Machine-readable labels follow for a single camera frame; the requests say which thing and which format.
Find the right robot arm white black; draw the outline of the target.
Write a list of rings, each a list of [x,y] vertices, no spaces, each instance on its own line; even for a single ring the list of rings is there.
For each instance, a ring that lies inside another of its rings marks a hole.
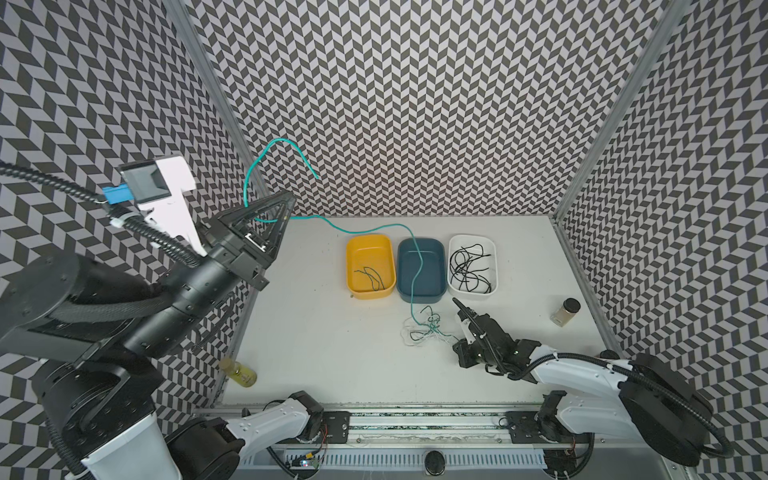
[[[702,457],[733,457],[734,445],[714,424],[711,404],[658,357],[625,360],[610,350],[598,356],[558,351],[515,339],[489,315],[454,303],[464,331],[453,346],[460,367],[481,365],[492,376],[551,387],[536,415],[548,441],[559,442],[565,434],[642,440],[687,467]]]

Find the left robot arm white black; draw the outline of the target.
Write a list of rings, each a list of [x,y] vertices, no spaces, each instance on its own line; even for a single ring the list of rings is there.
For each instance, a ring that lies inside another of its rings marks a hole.
[[[240,459],[285,440],[323,444],[323,407],[299,391],[276,406],[226,421],[195,419],[169,436],[157,422],[154,361],[240,283],[262,289],[294,196],[281,191],[213,217],[197,249],[73,182],[3,163],[5,177],[102,204],[124,229],[174,260],[158,282],[58,252],[19,272],[1,297],[1,349],[41,360],[33,390],[56,453],[74,479],[227,479]]]

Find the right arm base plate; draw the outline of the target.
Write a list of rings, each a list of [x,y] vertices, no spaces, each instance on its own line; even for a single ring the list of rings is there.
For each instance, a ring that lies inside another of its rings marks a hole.
[[[504,414],[505,428],[513,444],[546,444],[536,418],[537,413],[530,410],[513,410]]]

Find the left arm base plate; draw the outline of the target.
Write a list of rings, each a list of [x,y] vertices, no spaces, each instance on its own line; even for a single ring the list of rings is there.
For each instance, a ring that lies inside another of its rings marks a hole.
[[[349,438],[351,413],[349,411],[324,411],[314,429],[314,443],[323,440],[325,444],[346,444]]]

